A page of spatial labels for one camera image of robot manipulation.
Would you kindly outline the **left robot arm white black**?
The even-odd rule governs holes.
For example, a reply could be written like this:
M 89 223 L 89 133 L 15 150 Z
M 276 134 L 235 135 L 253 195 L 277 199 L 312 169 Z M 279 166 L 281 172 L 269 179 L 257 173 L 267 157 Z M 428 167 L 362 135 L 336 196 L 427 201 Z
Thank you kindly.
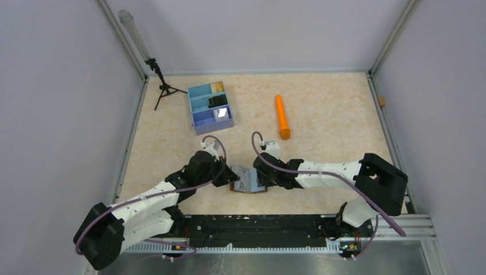
M 183 232 L 184 216 L 178 204 L 197 189 L 225 186 L 239 180 L 222 156 L 197 151 L 182 169 L 155 187 L 125 202 L 94 205 L 76 232 L 73 243 L 95 270 L 113 263 L 122 252 L 145 239 Z

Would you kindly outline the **silver card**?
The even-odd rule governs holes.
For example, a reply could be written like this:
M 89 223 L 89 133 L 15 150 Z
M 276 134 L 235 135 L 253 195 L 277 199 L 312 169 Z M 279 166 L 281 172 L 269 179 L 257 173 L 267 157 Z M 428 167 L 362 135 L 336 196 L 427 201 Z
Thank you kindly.
M 221 122 L 230 119 L 228 108 L 217 108 L 213 111 L 213 113 L 216 122 Z

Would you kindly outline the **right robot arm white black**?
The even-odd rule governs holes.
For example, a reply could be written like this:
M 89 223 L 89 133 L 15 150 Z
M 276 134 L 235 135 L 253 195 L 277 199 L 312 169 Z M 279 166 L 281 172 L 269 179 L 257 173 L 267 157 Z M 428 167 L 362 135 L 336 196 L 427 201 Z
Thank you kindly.
M 315 163 L 291 159 L 284 163 L 268 152 L 257 153 L 253 167 L 272 184 L 293 188 L 350 188 L 358 197 L 346 202 L 336 216 L 336 229 L 353 235 L 363 223 L 381 216 L 401 237 L 404 229 L 393 218 L 401 214 L 408 176 L 380 156 L 366 153 L 361 160 Z

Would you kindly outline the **brown leather card holder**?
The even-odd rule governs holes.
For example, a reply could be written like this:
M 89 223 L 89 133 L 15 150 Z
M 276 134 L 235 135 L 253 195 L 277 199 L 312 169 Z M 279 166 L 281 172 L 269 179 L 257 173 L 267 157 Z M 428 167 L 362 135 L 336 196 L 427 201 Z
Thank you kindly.
M 261 183 L 255 168 L 243 166 L 231 166 L 231 170 L 239 177 L 239 180 L 230 185 L 230 191 L 245 194 L 265 193 L 267 187 Z

